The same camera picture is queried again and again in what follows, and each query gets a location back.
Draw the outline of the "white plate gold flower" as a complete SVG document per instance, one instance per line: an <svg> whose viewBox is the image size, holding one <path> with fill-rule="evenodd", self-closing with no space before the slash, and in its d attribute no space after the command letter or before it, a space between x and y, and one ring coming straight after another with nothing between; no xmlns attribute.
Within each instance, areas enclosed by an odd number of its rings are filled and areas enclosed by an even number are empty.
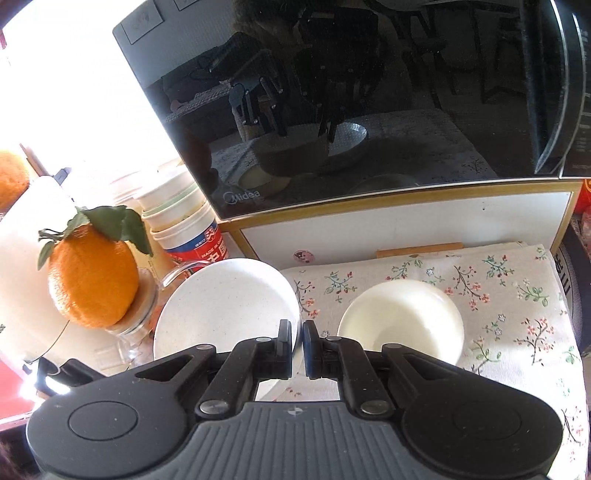
<svg viewBox="0 0 591 480"><path fill-rule="evenodd" d="M156 324L153 355L160 359L204 343L228 352L242 340L276 336L283 319L296 341L300 305L280 271L248 258L223 260L192 274L168 299Z"/></svg>

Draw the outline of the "large cream bowl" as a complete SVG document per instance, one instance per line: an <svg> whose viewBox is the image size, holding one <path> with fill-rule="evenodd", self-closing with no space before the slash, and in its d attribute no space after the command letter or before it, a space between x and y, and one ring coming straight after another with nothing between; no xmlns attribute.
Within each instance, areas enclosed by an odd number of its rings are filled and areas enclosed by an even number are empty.
<svg viewBox="0 0 591 480"><path fill-rule="evenodd" d="M367 289L342 315L338 335L372 351L402 344L452 365L465 341L458 307L443 291L418 280L393 280Z"/></svg>

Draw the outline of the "glass teapot with oranges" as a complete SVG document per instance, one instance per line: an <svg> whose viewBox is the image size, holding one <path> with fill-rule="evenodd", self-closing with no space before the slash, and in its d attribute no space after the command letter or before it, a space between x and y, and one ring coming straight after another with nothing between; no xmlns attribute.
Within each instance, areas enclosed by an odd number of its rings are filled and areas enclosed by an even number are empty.
<svg viewBox="0 0 591 480"><path fill-rule="evenodd" d="M140 268L136 296L123 318L105 331L115 339L113 346L96 350L102 369L130 368L134 363L146 361L163 307L174 291L192 274L209 265L206 260L180 263L161 280L149 270Z"/></svg>

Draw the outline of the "stacked instant noodle cups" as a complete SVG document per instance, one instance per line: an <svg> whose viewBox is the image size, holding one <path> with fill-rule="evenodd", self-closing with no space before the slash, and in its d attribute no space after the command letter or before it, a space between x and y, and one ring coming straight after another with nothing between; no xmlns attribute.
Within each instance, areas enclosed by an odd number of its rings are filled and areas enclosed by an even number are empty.
<svg viewBox="0 0 591 480"><path fill-rule="evenodd" d="M228 258L214 210L185 166L149 176L132 196L149 235L175 262Z"/></svg>

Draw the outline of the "large orange with leaves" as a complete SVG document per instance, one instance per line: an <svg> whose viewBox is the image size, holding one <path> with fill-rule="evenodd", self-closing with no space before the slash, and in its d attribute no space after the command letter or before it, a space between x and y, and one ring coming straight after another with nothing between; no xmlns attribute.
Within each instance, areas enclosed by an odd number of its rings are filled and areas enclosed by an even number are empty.
<svg viewBox="0 0 591 480"><path fill-rule="evenodd" d="M61 230L38 231L37 268L48 268L48 291L57 311L88 328L120 321L139 289L131 252L151 256L140 215L124 206L78 208Z"/></svg>

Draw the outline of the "floral tablecloth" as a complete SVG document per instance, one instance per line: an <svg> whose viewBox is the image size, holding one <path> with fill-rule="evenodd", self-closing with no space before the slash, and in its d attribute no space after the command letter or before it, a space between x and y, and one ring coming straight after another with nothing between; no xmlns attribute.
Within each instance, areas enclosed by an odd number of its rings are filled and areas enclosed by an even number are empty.
<svg viewBox="0 0 591 480"><path fill-rule="evenodd" d="M385 281L412 279L444 292L461 313L459 366L521 389L559 415L563 441L552 479L587 474L584 367L551 253L521 242L283 270L301 317L334 335L346 308Z"/></svg>

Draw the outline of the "white air fryer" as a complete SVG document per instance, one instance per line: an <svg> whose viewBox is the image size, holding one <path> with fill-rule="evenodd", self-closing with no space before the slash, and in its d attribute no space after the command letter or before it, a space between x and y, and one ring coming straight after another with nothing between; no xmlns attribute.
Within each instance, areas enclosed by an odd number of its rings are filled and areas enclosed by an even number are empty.
<svg viewBox="0 0 591 480"><path fill-rule="evenodd" d="M43 356L56 365L56 340L67 320L48 291L48 268L37 268L43 243L38 232L62 231L76 214L73 201L51 177L31 182L1 220L1 355L13 362Z"/></svg>

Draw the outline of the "white gold-trimmed stand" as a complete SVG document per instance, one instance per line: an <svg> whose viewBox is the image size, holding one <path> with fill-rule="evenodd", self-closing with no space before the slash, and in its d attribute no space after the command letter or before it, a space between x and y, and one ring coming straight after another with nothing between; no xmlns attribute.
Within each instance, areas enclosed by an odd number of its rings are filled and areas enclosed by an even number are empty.
<svg viewBox="0 0 591 480"><path fill-rule="evenodd" d="M373 259L381 251L522 241L557 249L580 180L367 194L221 222L231 251L277 269Z"/></svg>

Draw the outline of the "black microwave oven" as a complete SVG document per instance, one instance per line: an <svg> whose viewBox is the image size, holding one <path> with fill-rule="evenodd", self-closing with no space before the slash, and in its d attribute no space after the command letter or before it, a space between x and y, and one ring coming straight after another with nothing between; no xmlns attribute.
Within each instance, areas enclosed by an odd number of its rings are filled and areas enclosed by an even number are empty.
<svg viewBox="0 0 591 480"><path fill-rule="evenodd" d="M590 172L586 1L146 1L113 35L223 219Z"/></svg>

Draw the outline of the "dark carton box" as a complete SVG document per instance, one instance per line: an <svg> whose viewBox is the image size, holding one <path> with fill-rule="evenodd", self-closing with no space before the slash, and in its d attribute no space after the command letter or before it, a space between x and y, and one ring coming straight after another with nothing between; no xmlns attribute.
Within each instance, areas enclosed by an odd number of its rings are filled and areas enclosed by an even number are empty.
<svg viewBox="0 0 591 480"><path fill-rule="evenodd" d="M570 224L554 254L557 276L580 353L590 351L590 254L580 235L579 219Z"/></svg>

